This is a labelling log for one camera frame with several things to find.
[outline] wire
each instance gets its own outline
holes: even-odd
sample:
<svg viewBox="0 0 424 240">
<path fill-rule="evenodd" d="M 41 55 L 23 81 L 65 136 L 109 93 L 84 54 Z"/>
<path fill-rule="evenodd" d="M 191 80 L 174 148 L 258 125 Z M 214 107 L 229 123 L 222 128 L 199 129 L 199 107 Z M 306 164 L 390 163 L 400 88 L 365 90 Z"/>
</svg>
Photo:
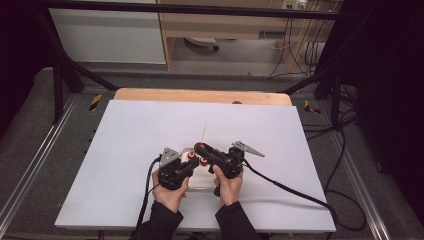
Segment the wire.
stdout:
<svg viewBox="0 0 424 240">
<path fill-rule="evenodd" d="M 323 20 L 321 26 L 318 28 L 318 32 L 315 35 L 315 38 L 313 39 L 313 41 L 311 43 L 308 42 L 308 45 L 307 45 L 307 48 L 306 48 L 304 61 L 305 61 L 305 64 L 309 66 L 309 75 L 312 75 L 312 65 L 316 66 L 318 64 L 318 42 L 317 42 L 317 40 L 318 40 L 319 34 L 321 33 L 322 27 L 324 26 L 325 23 L 326 23 L 326 21 Z M 308 48 L 309 48 L 310 44 L 312 44 L 312 50 L 311 50 L 312 54 L 311 54 L 311 59 L 308 63 L 307 62 L 307 58 L 308 58 L 307 55 L 308 55 Z M 314 48 L 315 48 L 315 61 L 312 62 L 312 58 L 314 58 Z"/>
<path fill-rule="evenodd" d="M 340 153 L 339 158 L 337 159 L 336 165 L 334 166 L 334 168 L 333 168 L 333 170 L 332 170 L 332 172 L 331 172 L 331 174 L 330 174 L 330 177 L 328 178 L 328 180 L 327 180 L 327 182 L 326 182 L 326 184 L 325 184 L 325 187 L 324 187 L 324 194 L 325 194 L 326 196 L 327 196 L 327 193 L 337 194 L 337 195 L 340 195 L 340 196 L 342 196 L 342 197 L 344 197 L 344 198 L 348 199 L 348 200 L 349 200 L 349 201 L 351 201 L 353 204 L 355 204 L 355 205 L 358 207 L 358 209 L 360 210 L 360 212 L 361 212 L 362 220 L 363 220 L 363 221 L 362 221 L 362 224 L 361 224 L 359 227 L 351 227 L 351 226 L 348 226 L 348 225 L 346 225 L 346 224 L 344 224 L 344 223 L 342 223 L 342 222 L 340 222 L 340 221 L 337 221 L 337 224 L 338 224 L 340 227 L 345 228 L 345 229 L 350 230 L 350 231 L 361 231 L 361 230 L 363 230 L 363 229 L 366 227 L 367 220 L 366 220 L 365 212 L 364 212 L 364 210 L 362 209 L 362 207 L 360 206 L 360 204 L 359 204 L 357 201 L 355 201 L 353 198 L 351 198 L 351 197 L 347 196 L 347 195 L 346 195 L 346 194 L 344 194 L 344 193 L 341 193 L 341 192 L 338 192 L 338 191 L 335 191 L 335 190 L 331 190 L 331 189 L 329 189 L 329 185 L 330 185 L 330 183 L 331 183 L 331 181 L 332 181 L 332 179 L 333 179 L 333 177 L 334 177 L 334 175 L 335 175 L 335 173 L 336 173 L 336 171 L 337 171 L 338 167 L 340 166 L 340 163 L 341 163 L 341 161 L 342 161 L 342 159 L 343 159 L 344 152 L 345 152 L 345 149 L 346 149 L 346 136 L 345 136 L 345 134 L 344 134 L 343 126 L 345 126 L 345 125 L 347 125 L 347 124 L 349 124 L 349 123 L 351 123 L 351 122 L 353 122 L 353 121 L 355 121 L 355 120 L 357 119 L 356 115 L 350 116 L 350 117 L 348 117 L 348 118 L 346 118 L 346 119 L 345 119 L 346 114 L 348 114 L 348 113 L 350 113 L 350 112 L 352 112 L 352 111 L 354 111 L 354 109 L 350 109 L 350 110 L 348 110 L 348 111 L 345 111 L 345 112 L 342 114 L 342 116 L 341 116 L 341 119 L 340 119 L 340 123 L 341 123 L 341 124 L 340 124 L 340 133 L 341 133 L 341 135 L 342 135 L 342 147 L 341 147 L 341 153 Z M 326 129 L 321 129 L 321 130 L 308 130 L 308 131 L 316 131 L 316 132 L 322 131 L 322 132 L 320 132 L 319 134 L 317 134 L 317 135 L 314 135 L 314 136 L 313 136 L 313 138 L 316 138 L 316 137 L 321 136 L 321 135 L 323 135 L 323 134 L 325 134 L 325 133 L 327 133 L 327 132 L 330 132 L 330 131 L 332 131 L 332 130 L 334 130 L 334 129 L 335 129 L 335 128 L 334 128 L 332 125 L 330 125 L 330 127 L 327 127 Z"/>
<path fill-rule="evenodd" d="M 327 193 L 337 194 L 337 195 L 340 195 L 340 196 L 342 196 L 342 197 L 350 200 L 353 204 L 355 204 L 358 207 L 359 211 L 361 212 L 362 223 L 361 223 L 361 225 L 359 227 L 350 227 L 350 226 L 347 226 L 346 224 L 340 222 L 340 219 L 339 219 L 338 225 L 340 225 L 342 228 L 347 229 L 347 230 L 352 231 L 352 232 L 362 231 L 366 227 L 366 225 L 367 225 L 367 219 L 365 217 L 365 212 L 362 209 L 361 205 L 359 205 L 359 203 L 357 201 L 355 201 L 353 198 L 351 198 L 348 195 L 346 195 L 346 194 L 344 194 L 342 192 L 339 192 L 339 191 L 327 189 L 327 191 L 325 193 L 326 194 Z"/>
<path fill-rule="evenodd" d="M 270 1 L 268 8 L 271 8 L 271 5 L 272 5 L 272 0 Z M 294 40 L 294 42 L 293 42 L 292 44 L 294 44 L 297 40 L 299 40 L 300 36 L 302 36 L 302 31 L 303 31 L 303 28 L 305 27 L 305 22 L 306 22 L 306 19 L 303 19 L 303 23 L 302 23 L 302 27 L 300 28 L 299 35 L 297 36 L 296 40 Z M 266 30 L 264 31 L 264 37 L 265 37 L 265 40 L 267 40 L 267 37 L 266 37 Z M 273 47 L 273 46 L 271 46 L 270 44 L 268 44 L 268 45 L 269 45 L 272 49 L 282 50 L 282 49 L 284 49 L 284 48 L 290 47 L 290 45 L 291 45 L 291 44 L 289 44 L 288 46 L 284 46 L 284 45 L 283 45 L 283 47 L 281 47 L 281 48 Z"/>
<path fill-rule="evenodd" d="M 153 190 L 155 190 L 155 188 L 157 187 L 157 186 L 159 186 L 160 184 L 158 183 L 158 184 L 156 184 L 156 186 L 154 186 L 154 187 L 152 187 L 152 189 L 150 189 L 150 191 L 149 191 L 149 193 L 148 194 L 150 194 Z"/>
<path fill-rule="evenodd" d="M 297 73 L 281 73 L 281 74 L 277 74 L 277 75 L 274 75 L 274 76 L 269 76 L 267 79 L 272 79 L 272 78 L 275 78 L 275 77 L 279 77 L 279 76 L 287 76 L 287 75 L 296 75 L 296 74 L 305 74 L 304 72 L 297 72 Z"/>
<path fill-rule="evenodd" d="M 287 21 L 286 21 L 286 28 L 284 29 L 284 33 L 286 33 L 287 32 L 287 27 L 289 26 L 289 19 L 287 18 Z M 281 51 L 281 54 L 280 54 L 280 59 L 278 60 L 278 63 L 277 63 L 277 66 L 275 66 L 275 68 L 274 68 L 274 70 L 271 72 L 271 74 L 267 77 L 267 79 L 270 79 L 270 78 L 272 78 L 271 76 L 272 76 L 272 74 L 274 74 L 274 72 L 277 70 L 277 68 L 278 68 L 278 66 L 280 66 L 280 63 L 281 63 L 281 60 L 283 59 L 283 55 L 284 55 L 284 45 L 285 45 L 285 43 L 286 43 L 286 34 L 284 34 L 284 37 L 283 37 L 283 51 Z"/>
<path fill-rule="evenodd" d="M 290 55 L 293 57 L 293 60 L 295 61 L 295 63 L 296 63 L 296 65 L 297 65 L 297 67 L 299 68 L 299 70 L 302 72 L 302 73 L 304 73 L 304 74 L 306 74 L 306 72 L 303 72 L 302 71 L 302 68 L 300 67 L 300 65 L 299 65 L 299 62 L 297 61 L 297 59 L 296 59 L 296 57 L 294 56 L 294 54 L 293 54 L 293 52 L 292 52 L 292 50 L 291 50 L 291 47 L 290 47 L 290 45 L 291 45 L 291 43 L 290 43 L 290 36 L 291 36 L 291 30 L 292 30 L 292 28 L 293 28 L 293 18 L 291 18 L 290 19 L 290 33 L 289 33 L 289 52 L 290 52 Z"/>
<path fill-rule="evenodd" d="M 331 124 L 302 124 L 304 127 L 329 127 Z"/>
<path fill-rule="evenodd" d="M 325 207 L 325 208 L 327 208 L 329 211 L 330 211 L 330 213 L 331 213 L 331 216 L 333 217 L 333 221 L 334 221 L 334 223 L 336 224 L 337 222 L 338 222 L 338 219 L 337 219 L 337 213 L 336 213 L 336 211 L 334 210 L 334 208 L 331 206 L 331 205 L 329 205 L 329 204 L 327 204 L 327 203 L 325 203 L 325 202 L 323 202 L 323 201 L 321 201 L 321 200 L 318 200 L 318 199 L 316 199 L 316 198 L 313 198 L 313 197 L 311 197 L 311 196 L 309 196 L 309 195 L 306 195 L 306 194 L 304 194 L 304 193 L 301 193 L 301 192 L 298 192 L 298 191 L 296 191 L 296 190 L 294 190 L 294 189 L 291 189 L 291 188 L 289 188 L 289 187 L 287 187 L 287 186 L 285 186 L 285 185 L 283 185 L 283 184 L 281 184 L 281 183 L 279 183 L 279 182 L 277 182 L 277 181 L 274 181 L 274 180 L 272 180 L 272 179 L 270 179 L 270 178 L 268 178 L 268 177 L 266 177 L 265 175 L 263 175 L 263 174 L 261 174 L 260 172 L 258 172 L 258 171 L 256 171 L 250 164 L 249 164 L 249 162 L 246 160 L 246 159 L 243 159 L 243 162 L 245 163 L 245 166 L 247 167 L 247 168 L 249 168 L 253 173 L 255 173 L 256 175 L 258 175 L 258 176 L 260 176 L 260 177 L 262 177 L 263 179 L 265 179 L 265 180 L 267 180 L 268 182 L 271 182 L 271 183 L 273 183 L 274 185 L 276 185 L 277 187 L 279 187 L 279 188 L 281 188 L 281 189 L 283 189 L 283 190 L 285 190 L 285 191 L 287 191 L 287 192 L 289 192 L 289 193 L 291 193 L 291 194 L 294 194 L 294 195 L 296 195 L 296 196 L 299 196 L 299 197 L 302 197 L 302 198 L 305 198 L 305 199 L 307 199 L 307 200 L 309 200 L 309 201 L 312 201 L 312 202 L 314 202 L 314 203 L 317 203 L 317 204 L 319 204 L 319 205 L 321 205 L 321 206 L 323 206 L 323 207 Z"/>
<path fill-rule="evenodd" d="M 373 12 L 373 10 L 376 8 L 377 3 L 380 0 L 375 0 L 374 1 L 374 5 L 370 8 L 370 11 L 367 13 L 367 15 L 363 18 L 362 22 L 359 24 L 359 26 L 353 31 L 353 33 L 343 42 L 340 44 L 339 49 L 321 66 L 321 69 L 323 69 L 324 67 L 327 67 L 328 64 L 330 64 L 335 58 L 336 56 L 339 57 L 340 52 L 342 52 L 342 50 L 344 48 L 346 48 L 346 46 L 348 45 L 348 43 L 358 34 L 359 30 L 362 28 L 362 26 L 365 24 L 366 20 L 368 20 L 368 18 L 370 17 L 371 13 Z"/>
<path fill-rule="evenodd" d="M 334 5 L 333 10 L 330 10 L 330 11 L 332 11 L 332 12 L 336 11 L 337 4 L 338 4 L 338 3 L 339 3 L 339 0 L 336 0 L 336 4 Z"/>
<path fill-rule="evenodd" d="M 141 225 L 141 223 L 143 222 L 143 217 L 144 217 L 144 213 L 146 212 L 146 208 L 147 208 L 147 203 L 149 201 L 149 193 L 158 185 L 154 186 L 150 191 L 149 191 L 149 185 L 150 185 L 150 175 L 152 175 L 152 169 L 153 166 L 158 163 L 160 161 L 160 158 L 162 157 L 162 154 L 159 154 L 159 157 L 157 157 L 155 160 L 153 160 L 153 162 L 150 164 L 149 167 L 149 171 L 147 173 L 147 180 L 146 180 L 146 188 L 145 188 L 145 192 L 144 192 L 144 199 L 143 199 L 143 205 L 141 207 L 140 210 L 140 214 L 138 215 L 138 221 L 137 221 L 137 225 L 135 227 L 135 231 L 133 232 L 132 235 L 134 235 L 134 233 L 138 232 L 138 228 Z"/>
<path fill-rule="evenodd" d="M 314 55 L 314 49 L 315 49 L 315 42 L 308 42 L 308 44 L 306 45 L 306 50 L 304 51 L 305 54 L 303 55 L 303 59 L 304 59 L 303 61 L 308 66 L 315 66 L 316 65 L 315 62 L 312 62 L 312 58 L 313 58 L 313 55 Z M 311 57 L 311 60 L 308 62 L 309 52 L 311 53 L 312 57 Z"/>
</svg>

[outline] gray floor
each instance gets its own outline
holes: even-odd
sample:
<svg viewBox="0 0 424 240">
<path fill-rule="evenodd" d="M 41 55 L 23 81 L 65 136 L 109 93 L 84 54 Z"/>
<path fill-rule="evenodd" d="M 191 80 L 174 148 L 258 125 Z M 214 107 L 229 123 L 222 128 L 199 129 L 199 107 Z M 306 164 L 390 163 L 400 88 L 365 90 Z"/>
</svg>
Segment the gray floor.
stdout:
<svg viewBox="0 0 424 240">
<path fill-rule="evenodd" d="M 184 40 L 177 42 L 174 67 L 170 71 L 161 67 L 140 65 L 92 65 L 110 82 L 125 87 L 183 88 L 275 92 L 305 78 L 305 74 L 281 76 L 267 79 L 279 60 L 279 51 L 272 42 L 218 40 L 220 50 L 192 46 Z M 280 66 L 276 74 L 285 73 Z M 6 204 L 21 176 L 25 173 L 33 156 L 47 135 L 53 120 L 53 92 L 51 72 L 43 71 L 36 77 L 36 84 L 20 112 L 0 139 L 0 205 Z M 54 221 L 60 211 L 59 204 L 66 198 L 84 151 L 94 136 L 107 102 L 113 92 L 104 92 L 97 84 L 85 79 L 87 90 L 78 96 L 75 108 L 48 157 L 41 167 L 31 189 L 10 223 L 4 239 L 87 239 L 95 237 L 91 231 L 79 232 L 56 228 Z M 320 105 L 311 94 L 311 84 L 300 93 L 292 95 L 293 104 L 298 107 L 304 124 L 326 124 L 323 114 L 304 110 L 304 101 L 309 100 L 313 108 Z M 103 97 L 94 112 L 88 111 L 96 91 Z M 372 152 L 362 135 L 361 128 L 351 124 L 345 128 L 346 143 L 355 164 L 362 175 L 384 224 L 392 239 L 424 239 L 423 226 L 403 198 L 390 175 L 378 173 Z M 322 184 L 325 184 L 340 154 L 331 134 L 309 141 L 309 147 Z M 341 165 L 331 189 L 342 191 L 355 198 L 355 192 L 346 171 Z M 358 226 L 361 216 L 352 203 L 335 195 L 328 195 L 328 201 L 336 208 L 340 221 L 349 226 Z M 106 232 L 107 239 L 125 239 L 129 233 Z M 207 236 L 220 239 L 219 234 Z M 294 239 L 322 239 L 324 236 L 295 234 Z M 186 239 L 176 236 L 175 239 Z M 288 234 L 273 236 L 273 239 L 289 239 Z M 369 227 L 352 232 L 337 227 L 334 239 L 374 239 Z"/>
</svg>

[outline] metal frame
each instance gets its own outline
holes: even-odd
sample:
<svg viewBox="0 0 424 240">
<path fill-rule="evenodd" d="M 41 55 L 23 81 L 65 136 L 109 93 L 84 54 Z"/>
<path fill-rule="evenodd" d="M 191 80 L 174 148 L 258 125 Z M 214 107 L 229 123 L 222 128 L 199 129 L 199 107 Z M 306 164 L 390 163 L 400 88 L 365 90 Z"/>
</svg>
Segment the metal frame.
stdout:
<svg viewBox="0 0 424 240">
<path fill-rule="evenodd" d="M 43 166 L 44 161 L 50 153 L 50 150 L 56 142 L 56 139 L 65 126 L 65 123 L 71 115 L 78 97 L 78 94 L 71 94 L 65 105 L 64 114 L 58 120 L 57 124 L 51 127 L 49 133 L 47 134 L 19 183 L 15 187 L 13 193 L 10 195 L 6 204 L 3 206 L 0 212 L 0 239 L 2 239 L 3 235 L 6 233 L 6 230 L 9 227 L 16 212 L 18 211 L 19 206 L 24 200 L 32 183 L 34 182 L 35 177 L 37 176 L 38 172 Z"/>
<path fill-rule="evenodd" d="M 318 104 L 324 114 L 325 119 L 329 124 L 331 124 L 331 113 L 328 104 L 323 103 L 323 101 L 318 101 Z M 339 150 L 341 150 L 343 144 L 341 133 L 338 131 L 332 131 L 332 134 L 337 147 Z M 384 225 L 384 222 L 378 213 L 378 209 L 374 204 L 374 201 L 368 192 L 364 180 L 362 180 L 361 174 L 356 168 L 355 162 L 347 148 L 345 148 L 343 155 L 343 165 L 345 167 L 346 174 L 349 177 L 350 183 L 352 184 L 356 197 L 358 198 L 358 202 L 365 212 L 368 225 L 374 235 L 374 238 L 378 240 L 389 240 L 389 232 L 387 231 L 386 226 Z"/>
<path fill-rule="evenodd" d="M 301 10 L 284 10 L 268 8 L 243 8 L 224 6 L 199 6 L 175 4 L 148 4 L 148 3 L 117 3 L 117 2 L 92 2 L 69 0 L 38 0 L 38 7 L 57 9 L 79 9 L 96 11 L 118 12 L 156 12 L 156 13 L 182 13 L 182 14 L 209 14 L 228 16 L 275 17 L 275 18 L 301 18 L 321 20 L 357 20 L 358 15 L 340 12 L 316 12 Z"/>
</svg>

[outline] white board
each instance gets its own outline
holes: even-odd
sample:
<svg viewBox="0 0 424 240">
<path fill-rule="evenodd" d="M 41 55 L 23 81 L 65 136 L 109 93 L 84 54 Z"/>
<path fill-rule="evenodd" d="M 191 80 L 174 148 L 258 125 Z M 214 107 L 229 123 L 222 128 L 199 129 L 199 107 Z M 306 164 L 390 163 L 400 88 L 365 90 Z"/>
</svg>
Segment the white board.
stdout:
<svg viewBox="0 0 424 240">
<path fill-rule="evenodd" d="M 256 170 L 325 201 L 295 107 L 112 100 L 55 225 L 133 229 L 151 162 L 165 147 L 193 147 L 205 126 L 203 142 L 227 152 L 240 140 L 265 154 L 246 154 Z M 150 196 L 144 219 L 149 219 L 152 202 Z M 219 230 L 214 216 L 218 202 L 212 192 L 188 192 L 180 206 L 180 230 Z M 258 231 L 335 231 L 327 209 L 279 189 L 247 168 L 240 202 Z"/>
</svg>

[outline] white object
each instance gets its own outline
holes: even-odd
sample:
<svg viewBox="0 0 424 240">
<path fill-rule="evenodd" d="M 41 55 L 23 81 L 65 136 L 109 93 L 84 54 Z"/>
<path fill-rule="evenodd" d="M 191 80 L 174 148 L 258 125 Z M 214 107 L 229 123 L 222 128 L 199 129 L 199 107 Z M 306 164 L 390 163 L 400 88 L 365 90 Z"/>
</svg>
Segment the white object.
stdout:
<svg viewBox="0 0 424 240">
<path fill-rule="evenodd" d="M 265 154 L 246 156 L 257 171 L 325 201 L 295 107 L 112 100 L 55 225 L 133 230 L 150 163 L 165 146 L 182 150 L 194 145 L 205 125 L 203 142 L 227 151 L 241 140 Z M 179 229 L 219 229 L 214 216 L 218 202 L 212 191 L 188 192 L 180 206 L 184 220 Z M 258 231 L 335 231 L 327 209 L 279 189 L 247 168 L 240 202 Z M 150 195 L 144 220 L 149 219 L 152 203 Z"/>
<path fill-rule="evenodd" d="M 75 61 L 165 64 L 157 13 L 70 9 L 50 9 L 50 13 L 65 51 Z"/>
<path fill-rule="evenodd" d="M 307 0 L 283 0 L 281 9 L 286 10 L 305 10 Z"/>
<path fill-rule="evenodd" d="M 218 51 L 219 46 L 216 44 L 215 38 L 184 38 L 186 41 L 201 47 L 212 47 L 213 50 Z"/>
</svg>

